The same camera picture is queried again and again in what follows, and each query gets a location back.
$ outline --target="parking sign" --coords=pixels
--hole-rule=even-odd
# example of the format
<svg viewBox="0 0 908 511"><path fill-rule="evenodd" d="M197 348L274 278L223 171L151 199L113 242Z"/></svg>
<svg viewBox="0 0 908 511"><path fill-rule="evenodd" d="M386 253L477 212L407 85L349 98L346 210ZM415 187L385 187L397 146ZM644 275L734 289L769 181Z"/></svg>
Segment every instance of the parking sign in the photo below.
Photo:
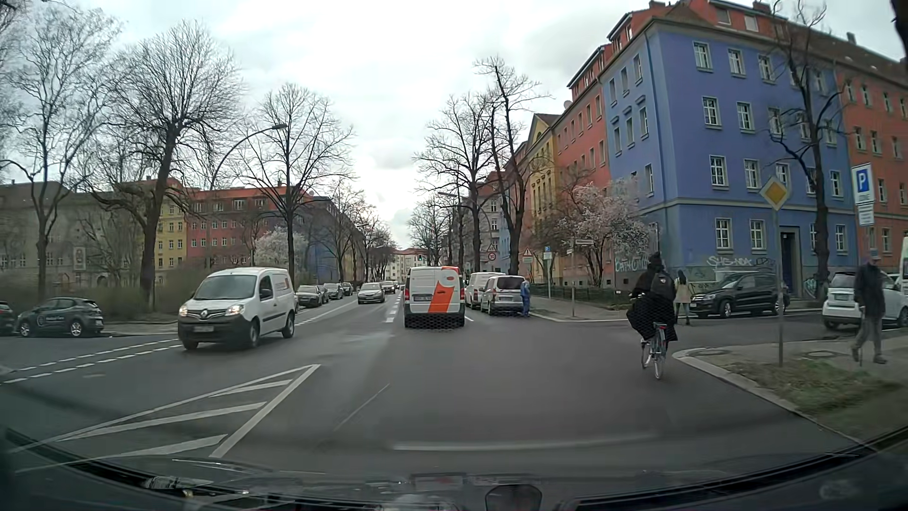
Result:
<svg viewBox="0 0 908 511"><path fill-rule="evenodd" d="M854 189L854 203L871 204L874 200L873 170L870 164L852 167L852 188Z"/></svg>

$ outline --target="chimney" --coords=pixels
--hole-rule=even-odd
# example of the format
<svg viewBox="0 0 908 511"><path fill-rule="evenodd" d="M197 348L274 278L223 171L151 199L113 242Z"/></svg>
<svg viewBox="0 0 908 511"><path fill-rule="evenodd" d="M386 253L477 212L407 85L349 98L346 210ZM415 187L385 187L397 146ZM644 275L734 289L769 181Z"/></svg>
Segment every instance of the chimney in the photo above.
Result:
<svg viewBox="0 0 908 511"><path fill-rule="evenodd" d="M764 4L759 0L754 0L754 10L760 11L761 13L767 13L768 15L773 13L773 9L769 6L769 4Z"/></svg>

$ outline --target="backpack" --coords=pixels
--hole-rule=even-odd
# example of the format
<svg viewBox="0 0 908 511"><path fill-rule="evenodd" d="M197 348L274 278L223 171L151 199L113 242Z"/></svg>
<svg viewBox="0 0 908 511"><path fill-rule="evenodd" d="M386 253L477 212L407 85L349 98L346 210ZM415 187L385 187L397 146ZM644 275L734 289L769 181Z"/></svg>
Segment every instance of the backpack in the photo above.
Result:
<svg viewBox="0 0 908 511"><path fill-rule="evenodd" d="M675 283L672 277L666 272L658 272L653 277L653 283L649 286L649 292L654 295L662 296L669 301L675 300Z"/></svg>

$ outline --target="headlight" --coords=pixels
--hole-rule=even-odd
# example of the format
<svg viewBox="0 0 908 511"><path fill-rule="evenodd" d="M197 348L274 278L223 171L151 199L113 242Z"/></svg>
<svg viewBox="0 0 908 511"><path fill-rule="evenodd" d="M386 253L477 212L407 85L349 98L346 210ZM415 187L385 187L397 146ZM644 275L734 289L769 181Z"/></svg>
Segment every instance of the headlight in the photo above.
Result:
<svg viewBox="0 0 908 511"><path fill-rule="evenodd" d="M242 304L237 304L235 306L229 306L229 307L227 307L227 312L225 312L224 315L225 316L236 316L238 314L242 314L242 310L243 310Z"/></svg>

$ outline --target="white delivery van with orange design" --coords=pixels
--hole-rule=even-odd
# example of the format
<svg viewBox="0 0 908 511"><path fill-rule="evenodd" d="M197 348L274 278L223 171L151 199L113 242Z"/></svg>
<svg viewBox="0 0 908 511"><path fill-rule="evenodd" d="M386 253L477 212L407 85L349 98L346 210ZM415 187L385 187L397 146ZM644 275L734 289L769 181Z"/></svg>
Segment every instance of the white delivery van with orange design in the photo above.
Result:
<svg viewBox="0 0 908 511"><path fill-rule="evenodd" d="M403 289L403 324L415 321L464 325L464 287L456 266L417 266L410 269Z"/></svg>

